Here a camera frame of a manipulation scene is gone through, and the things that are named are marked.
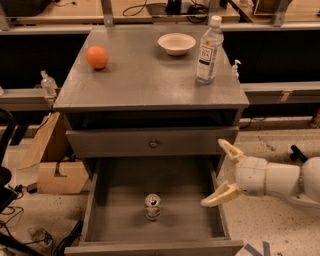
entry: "open drawer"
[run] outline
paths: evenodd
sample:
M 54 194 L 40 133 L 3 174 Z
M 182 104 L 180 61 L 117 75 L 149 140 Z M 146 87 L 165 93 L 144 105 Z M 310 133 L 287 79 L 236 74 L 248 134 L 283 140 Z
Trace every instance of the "open drawer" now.
M 79 246 L 66 255 L 224 256 L 230 240 L 222 207 L 200 200 L 215 188 L 210 156 L 151 156 L 98 160 Z M 161 199 L 160 218 L 145 215 L 145 198 Z

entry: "cabinet top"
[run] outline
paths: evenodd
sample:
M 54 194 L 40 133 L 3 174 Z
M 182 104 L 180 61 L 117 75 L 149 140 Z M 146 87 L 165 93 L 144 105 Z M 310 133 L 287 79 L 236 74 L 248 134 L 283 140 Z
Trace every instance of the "cabinet top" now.
M 196 81 L 199 41 L 205 25 L 97 26 L 88 35 L 56 100 L 57 111 L 193 110 L 245 108 L 248 100 L 225 54 L 210 85 Z M 158 45 L 166 33 L 186 33 L 196 45 L 186 55 L 169 56 Z M 109 63 L 94 70 L 86 51 L 103 46 Z

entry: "drawer handle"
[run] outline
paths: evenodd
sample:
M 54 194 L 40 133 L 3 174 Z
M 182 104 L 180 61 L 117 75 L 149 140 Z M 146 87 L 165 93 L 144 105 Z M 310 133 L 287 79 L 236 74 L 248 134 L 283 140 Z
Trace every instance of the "drawer handle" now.
M 157 140 L 151 140 L 149 143 L 150 148 L 155 149 L 160 145 L 160 142 Z

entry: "cardboard box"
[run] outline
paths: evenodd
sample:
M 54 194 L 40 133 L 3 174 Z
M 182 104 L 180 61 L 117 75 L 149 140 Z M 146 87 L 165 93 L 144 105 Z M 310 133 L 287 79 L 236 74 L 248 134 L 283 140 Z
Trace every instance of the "cardboard box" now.
M 39 165 L 38 193 L 80 193 L 89 177 L 82 161 L 63 162 L 72 153 L 65 132 L 59 112 L 46 116 L 18 166 L 25 169 Z

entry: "orange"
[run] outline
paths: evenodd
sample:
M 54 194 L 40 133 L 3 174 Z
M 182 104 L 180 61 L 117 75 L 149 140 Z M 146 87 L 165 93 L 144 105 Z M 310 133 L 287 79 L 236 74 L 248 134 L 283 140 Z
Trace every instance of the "orange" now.
M 103 69 L 109 61 L 108 52 L 101 46 L 91 46 L 86 52 L 88 64 L 94 69 Z

